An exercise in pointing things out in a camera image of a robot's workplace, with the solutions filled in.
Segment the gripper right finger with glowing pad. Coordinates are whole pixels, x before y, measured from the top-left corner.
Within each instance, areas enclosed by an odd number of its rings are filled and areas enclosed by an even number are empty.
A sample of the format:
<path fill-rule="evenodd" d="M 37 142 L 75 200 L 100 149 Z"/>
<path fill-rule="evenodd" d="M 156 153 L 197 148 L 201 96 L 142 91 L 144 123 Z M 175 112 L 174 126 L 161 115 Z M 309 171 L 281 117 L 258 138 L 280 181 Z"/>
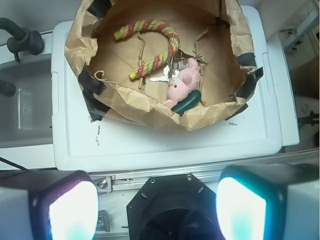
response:
<path fill-rule="evenodd" d="M 320 168 L 229 165 L 217 185 L 216 213 L 227 240 L 318 240 Z"/>

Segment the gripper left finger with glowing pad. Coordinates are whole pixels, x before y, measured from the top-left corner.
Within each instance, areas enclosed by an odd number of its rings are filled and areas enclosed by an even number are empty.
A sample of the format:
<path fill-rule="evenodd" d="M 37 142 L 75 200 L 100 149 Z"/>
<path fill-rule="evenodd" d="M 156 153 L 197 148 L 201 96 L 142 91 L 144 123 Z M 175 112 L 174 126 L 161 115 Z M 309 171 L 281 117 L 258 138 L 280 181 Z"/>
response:
<path fill-rule="evenodd" d="M 85 171 L 2 170 L 2 240 L 92 240 L 99 197 Z"/>

